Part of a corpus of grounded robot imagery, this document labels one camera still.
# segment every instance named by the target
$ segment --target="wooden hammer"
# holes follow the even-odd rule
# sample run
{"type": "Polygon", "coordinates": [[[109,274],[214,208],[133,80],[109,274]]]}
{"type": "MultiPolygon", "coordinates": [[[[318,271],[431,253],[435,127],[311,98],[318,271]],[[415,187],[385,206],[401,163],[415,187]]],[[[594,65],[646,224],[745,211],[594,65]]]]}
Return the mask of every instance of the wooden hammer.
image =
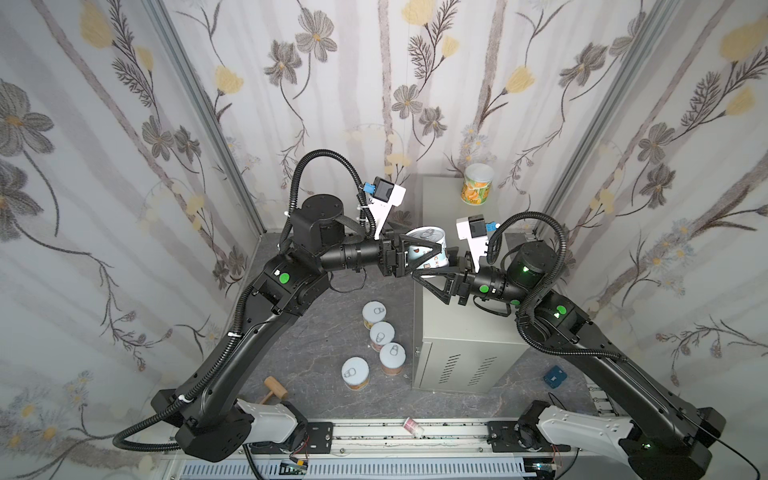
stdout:
{"type": "Polygon", "coordinates": [[[286,388],[273,376],[266,377],[264,379],[264,385],[270,389],[270,392],[267,393],[264,399],[260,402],[261,405],[264,405],[270,398],[272,398],[272,395],[280,400],[285,400],[288,396],[288,390],[286,390],[286,388]]]}

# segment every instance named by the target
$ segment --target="gray marble floor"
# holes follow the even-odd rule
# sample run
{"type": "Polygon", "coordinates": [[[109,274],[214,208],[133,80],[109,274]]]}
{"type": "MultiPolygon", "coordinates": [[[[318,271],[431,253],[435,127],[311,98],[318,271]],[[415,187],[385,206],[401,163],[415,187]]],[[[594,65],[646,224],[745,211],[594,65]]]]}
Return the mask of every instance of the gray marble floor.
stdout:
{"type": "MultiPolygon", "coordinates": [[[[276,253],[278,235],[268,233],[253,262],[251,274],[261,271],[276,253]]],[[[332,285],[338,290],[359,286],[363,275],[337,273],[332,285]]],[[[594,413],[584,376],[563,359],[529,349],[487,395],[422,392],[411,389],[409,355],[399,376],[387,376],[379,368],[378,354],[369,346],[369,331],[362,324],[362,306],[378,300],[387,307],[387,321],[396,331],[395,341],[413,351],[413,289],[410,278],[384,277],[368,269],[366,286],[351,293],[325,292],[274,344],[247,380],[241,397],[258,402],[268,392],[263,381],[277,378],[290,400],[308,418],[399,417],[500,417],[519,416],[531,400],[547,399],[553,392],[575,412],[594,413]],[[370,383],[360,391],[342,381],[341,365],[350,356],[361,356],[371,366],[370,383]],[[549,389],[541,377],[559,365],[568,378],[549,389]]]]}

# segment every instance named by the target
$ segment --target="vent slot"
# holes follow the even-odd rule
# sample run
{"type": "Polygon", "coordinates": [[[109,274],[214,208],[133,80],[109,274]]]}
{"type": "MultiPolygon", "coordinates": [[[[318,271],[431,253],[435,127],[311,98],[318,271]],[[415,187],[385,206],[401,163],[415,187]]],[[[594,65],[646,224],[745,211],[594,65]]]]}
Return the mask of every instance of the vent slot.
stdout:
{"type": "Polygon", "coordinates": [[[480,383],[480,380],[482,379],[483,375],[485,375],[485,372],[491,368],[491,365],[496,361],[497,358],[498,357],[492,356],[491,358],[484,359],[480,363],[478,369],[475,371],[475,374],[469,379],[467,386],[475,386],[480,383]]]}
{"type": "Polygon", "coordinates": [[[451,379],[451,374],[453,373],[453,369],[456,367],[456,363],[460,356],[462,356],[462,354],[457,353],[456,355],[448,357],[448,361],[445,362],[445,366],[442,367],[442,372],[440,373],[437,383],[446,383],[451,379]]]}

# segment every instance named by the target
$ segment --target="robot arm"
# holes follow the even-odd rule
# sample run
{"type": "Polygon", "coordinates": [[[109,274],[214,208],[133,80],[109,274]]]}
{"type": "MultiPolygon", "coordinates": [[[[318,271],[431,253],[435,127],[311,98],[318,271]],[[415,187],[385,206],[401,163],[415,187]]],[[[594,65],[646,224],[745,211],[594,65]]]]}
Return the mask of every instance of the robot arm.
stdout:
{"type": "Polygon", "coordinates": [[[460,219],[460,223],[467,224],[468,240],[485,237],[475,241],[475,254],[458,258],[458,249],[449,249],[450,266],[416,270],[437,254],[441,246],[382,231],[374,225],[382,223],[389,209],[399,204],[404,190],[380,178],[372,186],[361,184],[349,162],[329,151],[310,152],[300,161],[296,172],[290,216],[280,241],[281,253],[267,262],[238,299],[229,333],[184,384],[158,392],[151,403],[157,414],[118,433],[113,438],[115,446],[142,452],[183,449],[211,462],[226,458],[246,442],[271,442],[286,451],[295,451],[306,437],[306,419],[288,402],[259,406],[237,400],[237,393],[279,335],[329,288],[328,272],[360,271],[364,266],[377,265],[384,275],[412,273],[417,282],[446,304],[452,296],[458,296],[458,303],[465,305],[469,295],[473,295],[475,304],[478,300],[505,304],[506,314],[488,311],[506,316],[511,315],[511,306],[519,305],[518,331],[531,346],[566,358],[630,415],[607,422],[537,401],[518,420],[513,441],[528,449],[543,443],[589,449],[628,463],[646,480],[694,480],[703,476],[711,459],[708,447],[720,436],[725,420],[713,409],[697,409],[668,392],[617,349],[583,310],[567,297],[549,291],[562,266],[563,238],[559,239],[561,248],[557,253],[543,242],[523,244],[506,270],[479,265],[483,254],[488,256],[489,263],[495,262],[501,235],[516,220],[533,215],[553,228],[559,227],[554,219],[537,213],[517,214],[505,221],[490,239],[488,232],[497,224],[486,225],[482,217],[460,219]],[[341,201],[334,196],[315,195],[305,200],[301,208],[294,207],[301,170],[308,160],[321,155],[345,164],[359,190],[369,192],[373,187],[379,204],[361,206],[372,224],[368,232],[343,217],[341,201]],[[293,242],[287,241],[291,224],[293,242]],[[353,228],[356,234],[345,235],[344,226],[353,228]],[[430,251],[408,263],[409,245],[428,247],[430,251]],[[443,288],[422,278],[426,274],[444,277],[443,288]],[[158,422],[179,428],[176,442],[152,445],[127,440],[158,422]]]}

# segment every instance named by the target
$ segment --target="orange patterned cup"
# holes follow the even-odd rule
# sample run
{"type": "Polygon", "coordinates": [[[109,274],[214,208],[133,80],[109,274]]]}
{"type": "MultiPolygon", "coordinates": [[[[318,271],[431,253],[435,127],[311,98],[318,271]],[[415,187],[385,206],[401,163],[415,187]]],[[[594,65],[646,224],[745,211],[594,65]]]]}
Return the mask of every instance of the orange patterned cup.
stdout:
{"type": "Polygon", "coordinates": [[[493,168],[486,164],[471,164],[464,170],[462,200],[470,205],[483,205],[491,191],[493,168]]]}

